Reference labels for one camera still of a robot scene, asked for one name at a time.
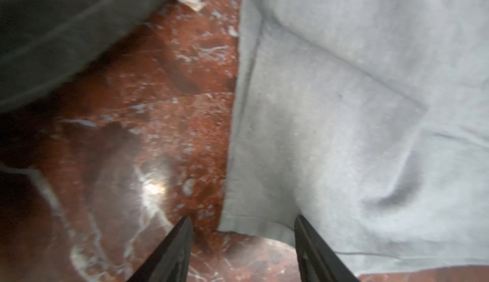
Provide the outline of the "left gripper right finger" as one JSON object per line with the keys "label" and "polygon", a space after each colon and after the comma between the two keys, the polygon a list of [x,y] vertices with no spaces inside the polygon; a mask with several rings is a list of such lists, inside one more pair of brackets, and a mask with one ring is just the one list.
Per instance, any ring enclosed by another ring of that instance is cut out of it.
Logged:
{"label": "left gripper right finger", "polygon": [[302,215],[295,219],[294,235],[302,282],[359,282]]}

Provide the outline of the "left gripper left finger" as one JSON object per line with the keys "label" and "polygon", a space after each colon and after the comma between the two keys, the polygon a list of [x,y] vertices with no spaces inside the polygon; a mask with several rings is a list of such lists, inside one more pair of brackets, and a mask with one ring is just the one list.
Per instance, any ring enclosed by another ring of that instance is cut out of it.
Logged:
{"label": "left gripper left finger", "polygon": [[181,218],[127,282],[186,282],[193,239],[191,218]]}

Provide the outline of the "grey long sleeve shirt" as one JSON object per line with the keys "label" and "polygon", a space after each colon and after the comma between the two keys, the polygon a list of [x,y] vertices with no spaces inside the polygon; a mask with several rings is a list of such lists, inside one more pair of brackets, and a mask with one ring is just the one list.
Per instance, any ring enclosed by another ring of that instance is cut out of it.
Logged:
{"label": "grey long sleeve shirt", "polygon": [[357,275],[488,264],[488,0],[242,0],[219,230]]}

